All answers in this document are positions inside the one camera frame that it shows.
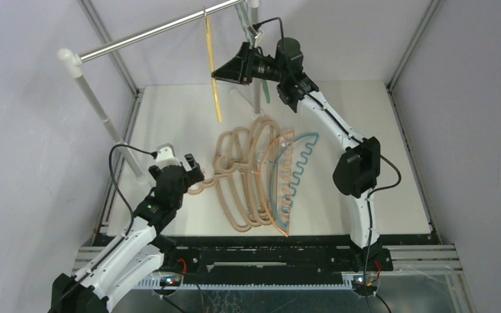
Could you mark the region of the yellow wire hanger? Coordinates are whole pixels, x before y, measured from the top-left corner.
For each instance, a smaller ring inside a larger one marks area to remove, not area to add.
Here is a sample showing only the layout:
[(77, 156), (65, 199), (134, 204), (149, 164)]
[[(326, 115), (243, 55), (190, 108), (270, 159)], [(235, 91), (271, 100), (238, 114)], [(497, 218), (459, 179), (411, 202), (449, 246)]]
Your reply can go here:
[[(208, 15), (205, 15), (204, 18), (205, 18), (205, 39), (206, 39), (206, 44), (207, 44), (209, 71), (210, 71), (210, 74), (212, 74), (215, 70), (215, 64), (214, 64), (213, 41), (212, 41), (210, 17)], [(214, 101), (214, 105), (215, 105), (215, 113), (217, 116), (217, 121), (221, 123), (222, 122), (222, 112), (221, 112), (220, 103), (219, 103), (217, 81), (213, 77), (211, 77), (211, 87), (212, 87), (213, 101)]]

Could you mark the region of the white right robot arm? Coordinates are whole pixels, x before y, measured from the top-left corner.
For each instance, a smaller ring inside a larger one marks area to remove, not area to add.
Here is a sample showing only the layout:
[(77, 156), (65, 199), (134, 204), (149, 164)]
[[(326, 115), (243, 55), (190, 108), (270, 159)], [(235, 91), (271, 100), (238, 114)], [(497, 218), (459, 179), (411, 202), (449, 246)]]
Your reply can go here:
[(248, 85), (255, 79), (277, 84), (277, 93), (293, 112), (323, 124), (332, 133), (339, 159), (332, 173), (337, 190), (353, 199), (350, 209), (354, 251), (351, 262), (358, 271), (368, 271), (376, 264), (381, 251), (379, 234), (374, 227), (372, 192), (380, 175), (380, 142), (376, 137), (358, 134), (329, 105), (318, 85), (304, 71), (304, 55), (294, 38), (277, 42), (274, 55), (264, 55), (260, 48), (243, 42), (236, 55), (215, 69), (217, 80)]

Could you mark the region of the blue wire hanger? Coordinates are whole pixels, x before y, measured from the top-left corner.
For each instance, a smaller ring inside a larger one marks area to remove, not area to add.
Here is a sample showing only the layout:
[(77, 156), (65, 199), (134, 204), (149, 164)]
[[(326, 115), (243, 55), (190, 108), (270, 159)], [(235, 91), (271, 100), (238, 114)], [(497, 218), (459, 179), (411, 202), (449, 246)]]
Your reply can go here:
[(294, 198), (319, 138), (317, 132), (281, 138), (281, 151), (273, 163), (279, 173), (270, 175), (269, 202), (274, 209), (275, 225), (285, 237), (290, 233)]

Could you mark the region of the green wire hanger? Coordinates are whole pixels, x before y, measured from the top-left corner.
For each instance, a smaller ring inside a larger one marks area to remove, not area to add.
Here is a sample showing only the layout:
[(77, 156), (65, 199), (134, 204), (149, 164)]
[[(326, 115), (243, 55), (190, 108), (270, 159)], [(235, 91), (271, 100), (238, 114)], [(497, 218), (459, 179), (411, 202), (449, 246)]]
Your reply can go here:
[[(237, 4), (235, 6), (237, 16), (239, 18), (239, 22), (241, 24), (243, 33), (247, 41), (249, 41), (250, 36), (247, 33), (247, 27), (256, 24), (259, 22), (258, 20), (258, 9), (260, 6), (259, 1), (245, 1), (244, 3)], [(269, 94), (269, 87), (264, 80), (253, 81), (251, 83), (252, 86), (252, 96), (251, 100), (254, 99), (255, 103), (260, 103), (261, 107), (261, 99), (264, 96), (264, 99), (269, 104), (271, 101), (271, 97)]]

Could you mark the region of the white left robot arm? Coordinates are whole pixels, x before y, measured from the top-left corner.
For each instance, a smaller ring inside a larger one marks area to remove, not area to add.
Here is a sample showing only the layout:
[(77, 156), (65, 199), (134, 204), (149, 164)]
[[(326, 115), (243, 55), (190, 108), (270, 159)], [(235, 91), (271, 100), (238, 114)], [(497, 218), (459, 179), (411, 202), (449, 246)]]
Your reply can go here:
[(145, 276), (173, 270), (174, 242), (161, 233), (176, 217), (189, 188), (204, 180), (192, 154), (187, 170), (169, 146), (154, 152), (155, 186), (132, 212), (129, 225), (84, 267), (52, 284), (50, 312), (111, 312)]

